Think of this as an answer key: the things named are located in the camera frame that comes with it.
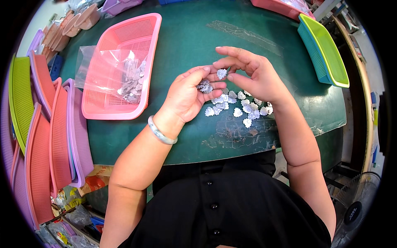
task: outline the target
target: person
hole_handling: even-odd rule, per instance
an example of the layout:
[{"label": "person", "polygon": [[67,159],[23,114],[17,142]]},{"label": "person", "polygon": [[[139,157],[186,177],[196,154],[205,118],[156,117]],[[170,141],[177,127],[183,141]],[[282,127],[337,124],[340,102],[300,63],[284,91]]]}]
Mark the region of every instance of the person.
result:
[{"label": "person", "polygon": [[[162,136],[147,125],[116,161],[101,248],[330,247],[335,210],[316,139],[297,103],[265,57],[228,46],[216,52],[226,57],[171,84],[152,119]],[[272,178],[275,150],[163,166],[172,147],[164,138],[175,140],[206,101],[221,96],[226,83],[216,72],[222,68],[229,68],[229,81],[273,105],[290,187]],[[203,79],[214,89],[209,94],[196,89]],[[146,204],[151,183],[154,197]]]}]

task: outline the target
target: clear plastic bag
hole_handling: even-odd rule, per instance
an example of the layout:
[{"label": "clear plastic bag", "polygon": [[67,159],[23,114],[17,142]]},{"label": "clear plastic bag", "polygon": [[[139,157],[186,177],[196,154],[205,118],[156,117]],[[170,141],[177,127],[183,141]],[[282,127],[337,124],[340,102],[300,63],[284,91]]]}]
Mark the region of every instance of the clear plastic bag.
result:
[{"label": "clear plastic bag", "polygon": [[77,13],[82,13],[85,9],[87,9],[91,4],[98,4],[101,6],[105,0],[69,0],[67,3],[71,10]]},{"label": "clear plastic bag", "polygon": [[310,9],[309,6],[307,6],[307,3],[305,0],[280,0],[285,4],[288,4],[304,13],[309,13]]},{"label": "clear plastic bag", "polygon": [[74,248],[99,248],[96,244],[81,236],[72,236],[70,242]]},{"label": "clear plastic bag", "polygon": [[82,205],[78,205],[75,211],[67,213],[65,217],[79,229],[92,224],[90,213]]},{"label": "clear plastic bag", "polygon": [[148,86],[147,51],[107,50],[81,46],[77,55],[75,86],[111,94],[139,104]]}]

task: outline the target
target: black shirt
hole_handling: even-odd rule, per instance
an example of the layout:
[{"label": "black shirt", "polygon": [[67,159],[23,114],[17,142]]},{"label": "black shirt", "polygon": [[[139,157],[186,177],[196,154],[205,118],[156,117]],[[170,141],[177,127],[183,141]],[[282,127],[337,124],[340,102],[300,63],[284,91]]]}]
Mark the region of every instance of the black shirt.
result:
[{"label": "black shirt", "polygon": [[120,247],[330,247],[327,227],[293,190],[252,170],[173,181]]}]

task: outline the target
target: blue plastic basket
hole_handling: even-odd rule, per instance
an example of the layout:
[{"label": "blue plastic basket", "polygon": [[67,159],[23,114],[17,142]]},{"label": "blue plastic basket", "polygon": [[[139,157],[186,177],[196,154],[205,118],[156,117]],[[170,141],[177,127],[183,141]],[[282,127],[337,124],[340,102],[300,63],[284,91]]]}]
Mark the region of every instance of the blue plastic basket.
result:
[{"label": "blue plastic basket", "polygon": [[172,4],[172,3],[176,3],[176,2],[187,2],[187,1],[191,1],[191,0],[158,0],[158,2],[161,5]]},{"label": "blue plastic basket", "polygon": [[303,14],[299,15],[299,19],[301,22],[298,33],[309,52],[318,80],[321,83],[349,88],[345,65],[327,29]]}]

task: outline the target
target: green workbench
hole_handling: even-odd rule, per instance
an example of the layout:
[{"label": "green workbench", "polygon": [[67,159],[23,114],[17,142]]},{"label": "green workbench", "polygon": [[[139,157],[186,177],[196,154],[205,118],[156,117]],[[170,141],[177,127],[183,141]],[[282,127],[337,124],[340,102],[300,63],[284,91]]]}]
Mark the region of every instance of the green workbench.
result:
[{"label": "green workbench", "polygon": [[[147,109],[126,121],[87,120],[91,154],[95,164],[113,165],[124,148],[145,127],[147,119],[161,107],[168,88],[181,73],[221,58],[216,46],[236,46],[267,57],[294,96],[317,141],[327,170],[340,159],[341,133],[346,124],[340,88],[319,83],[309,54],[297,32],[298,23],[274,12],[252,6],[248,0],[199,0],[160,6],[144,1],[111,19],[101,19],[90,30],[70,40],[60,55],[65,59],[61,77],[74,78],[80,46],[96,45],[101,34],[123,20],[156,12],[162,16],[153,63]],[[238,92],[231,82],[228,89]],[[230,104],[218,116],[201,112],[187,123],[165,164],[193,163],[230,158],[280,147],[273,115],[254,120],[247,129],[241,117],[234,118]],[[335,134],[322,135],[331,130]]]}]

